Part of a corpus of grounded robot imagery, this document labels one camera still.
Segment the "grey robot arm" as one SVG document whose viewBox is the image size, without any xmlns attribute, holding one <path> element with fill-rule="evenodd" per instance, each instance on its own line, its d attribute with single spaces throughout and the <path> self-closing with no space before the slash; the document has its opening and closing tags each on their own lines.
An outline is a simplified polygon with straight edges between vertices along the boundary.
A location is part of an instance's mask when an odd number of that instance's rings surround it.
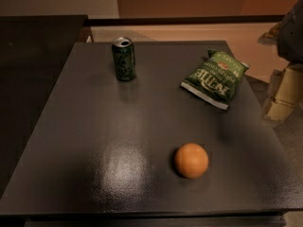
<svg viewBox="0 0 303 227">
<path fill-rule="evenodd" d="M 263 105 L 262 117 L 281 123 L 303 100 L 303 0 L 298 0 L 258 42 L 275 45 L 279 57 L 289 63 L 282 71 L 273 71 Z"/>
</svg>

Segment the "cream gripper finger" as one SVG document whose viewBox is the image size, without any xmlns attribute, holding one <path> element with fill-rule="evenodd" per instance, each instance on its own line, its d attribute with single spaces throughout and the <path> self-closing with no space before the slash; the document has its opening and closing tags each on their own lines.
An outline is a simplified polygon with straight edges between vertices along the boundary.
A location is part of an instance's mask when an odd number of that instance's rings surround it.
<svg viewBox="0 0 303 227">
<path fill-rule="evenodd" d="M 302 100 L 303 64 L 289 63 L 282 71 L 273 71 L 262 117 L 269 122 L 283 122 Z"/>
</svg>

